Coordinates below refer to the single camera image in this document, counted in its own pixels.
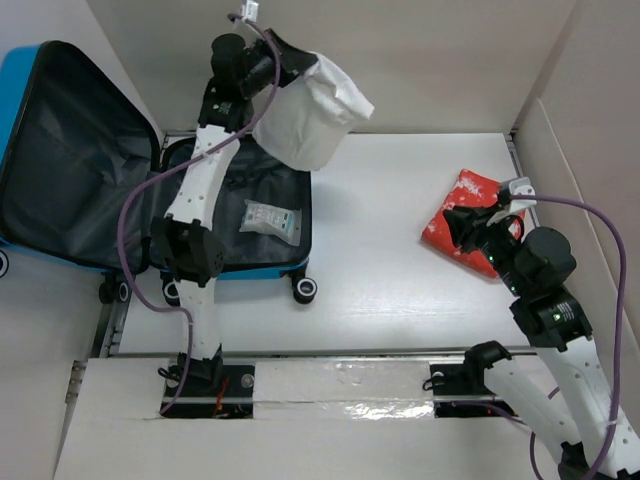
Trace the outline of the red white patterned cloth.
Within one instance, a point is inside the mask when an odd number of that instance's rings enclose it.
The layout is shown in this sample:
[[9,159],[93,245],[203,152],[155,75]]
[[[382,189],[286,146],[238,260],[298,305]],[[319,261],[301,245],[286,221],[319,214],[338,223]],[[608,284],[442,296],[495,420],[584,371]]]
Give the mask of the red white patterned cloth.
[[530,180],[498,182],[463,169],[421,241],[491,279],[508,277],[525,233],[526,212],[536,205]]

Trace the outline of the clear plastic toiletry packet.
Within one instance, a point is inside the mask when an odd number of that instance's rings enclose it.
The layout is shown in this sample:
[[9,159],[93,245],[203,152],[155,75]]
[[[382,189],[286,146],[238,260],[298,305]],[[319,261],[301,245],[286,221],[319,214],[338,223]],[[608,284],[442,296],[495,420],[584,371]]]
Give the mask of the clear plastic toiletry packet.
[[245,212],[239,231],[279,238],[291,246],[299,246],[302,234],[302,212],[245,200]]

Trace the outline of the blue hard-shell suitcase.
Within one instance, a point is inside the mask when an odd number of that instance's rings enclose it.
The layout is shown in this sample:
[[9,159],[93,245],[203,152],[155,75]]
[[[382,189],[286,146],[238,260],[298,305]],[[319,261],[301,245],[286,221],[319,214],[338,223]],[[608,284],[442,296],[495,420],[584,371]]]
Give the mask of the blue hard-shell suitcase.
[[[103,275],[101,302],[131,290],[118,257],[117,221],[129,193],[151,188],[126,213],[124,246],[134,273],[156,268],[166,302],[173,275],[157,250],[154,218],[164,215],[194,149],[186,138],[162,147],[150,122],[79,48],[48,41],[9,51],[1,64],[1,239]],[[299,246],[239,231],[245,200],[302,212]],[[294,299],[312,302],[311,176],[245,136],[223,180],[213,232],[224,247],[223,279],[289,277]]]

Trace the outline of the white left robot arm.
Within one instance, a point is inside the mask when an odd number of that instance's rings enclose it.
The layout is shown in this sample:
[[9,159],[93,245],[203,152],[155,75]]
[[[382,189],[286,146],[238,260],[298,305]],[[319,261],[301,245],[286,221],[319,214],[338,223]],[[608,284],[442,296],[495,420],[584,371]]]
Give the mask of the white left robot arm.
[[227,169],[240,148],[237,134],[249,129],[258,93],[268,85],[289,85],[318,62],[316,54],[289,45],[273,31],[253,45],[237,34],[224,34],[211,48],[212,76],[191,160],[175,199],[151,223],[153,242],[173,275],[175,303],[189,315],[187,350],[163,375],[205,397],[224,386],[222,341],[212,314],[224,247],[214,235],[213,217]]

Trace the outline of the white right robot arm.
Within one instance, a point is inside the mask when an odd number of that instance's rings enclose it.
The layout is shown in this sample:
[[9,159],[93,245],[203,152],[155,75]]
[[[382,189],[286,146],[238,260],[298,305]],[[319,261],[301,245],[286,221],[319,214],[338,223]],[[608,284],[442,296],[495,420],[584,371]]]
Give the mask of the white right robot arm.
[[592,327],[564,282],[576,268],[568,240],[538,227],[522,239],[497,207],[456,206],[443,214],[452,242],[478,251],[515,300],[515,323],[553,376],[567,408],[560,410],[518,368],[497,341],[465,353],[462,381],[505,401],[546,447],[563,479],[636,479],[639,436],[620,408],[598,358]]

